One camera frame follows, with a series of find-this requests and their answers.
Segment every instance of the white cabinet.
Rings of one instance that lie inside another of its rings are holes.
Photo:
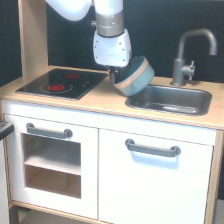
[[[216,130],[7,100],[2,108],[15,126],[12,200],[115,224],[204,224]],[[43,136],[66,129],[66,139]],[[127,139],[181,153],[131,152]]]
[[[12,200],[97,219],[98,130],[13,115],[5,120],[15,126],[7,137]]]
[[[125,145],[181,153],[162,157]],[[100,130],[99,219],[115,224],[203,224],[212,146]]]

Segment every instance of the cabinet door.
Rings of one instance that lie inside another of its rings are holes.
[[[98,129],[13,115],[5,120],[15,126],[7,137],[12,200],[96,219]],[[65,130],[72,136],[60,137]]]
[[[173,158],[125,145],[170,149]],[[100,130],[99,219],[116,224],[203,224],[213,147]]]

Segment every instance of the faucet handle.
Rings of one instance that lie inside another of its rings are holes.
[[[192,77],[194,76],[194,71],[195,71],[194,61],[191,61],[189,68],[191,72],[189,72],[188,76],[189,76],[189,80],[192,80]]]
[[[192,80],[192,77],[194,76],[194,70],[195,70],[195,65],[194,65],[194,61],[192,61],[191,65],[185,65],[181,69],[181,73],[183,75],[188,75],[189,80]]]

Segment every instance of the oven door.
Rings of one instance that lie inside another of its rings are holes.
[[[98,130],[5,115],[11,199],[97,218]]]

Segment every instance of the oven window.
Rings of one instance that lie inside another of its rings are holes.
[[[26,187],[81,198],[81,144],[24,134]]]

